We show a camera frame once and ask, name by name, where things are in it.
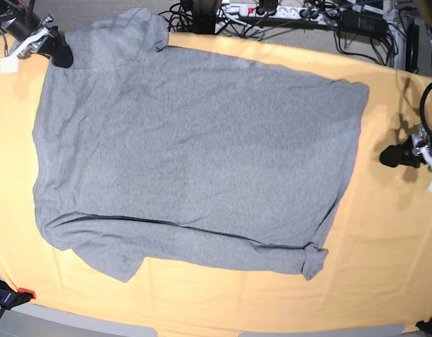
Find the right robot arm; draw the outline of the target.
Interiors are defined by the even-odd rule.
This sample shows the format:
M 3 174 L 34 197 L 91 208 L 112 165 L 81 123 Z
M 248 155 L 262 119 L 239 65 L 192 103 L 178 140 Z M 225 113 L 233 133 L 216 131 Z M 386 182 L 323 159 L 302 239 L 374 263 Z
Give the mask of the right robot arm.
M 32 54 L 48 58 L 53 65 L 69 68 L 74 62 L 70 46 L 65 35 L 58 27 L 51 26 L 53 15 L 41 19 L 34 13 L 34 1 L 0 0 L 0 35 L 4 38 L 4 57 L 1 59 L 1 72 L 18 71 L 18 61 Z M 6 35 L 15 41 L 8 46 Z

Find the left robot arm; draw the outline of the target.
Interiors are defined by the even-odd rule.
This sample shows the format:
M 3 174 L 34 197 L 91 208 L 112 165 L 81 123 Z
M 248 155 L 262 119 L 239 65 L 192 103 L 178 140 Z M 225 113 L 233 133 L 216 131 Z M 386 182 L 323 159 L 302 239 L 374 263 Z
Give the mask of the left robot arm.
M 432 81 L 424 89 L 419 102 L 418 125 L 413 126 L 405 139 L 386 147 L 379 155 L 379 162 L 395 168 L 407 166 L 418 169 L 432 160 Z

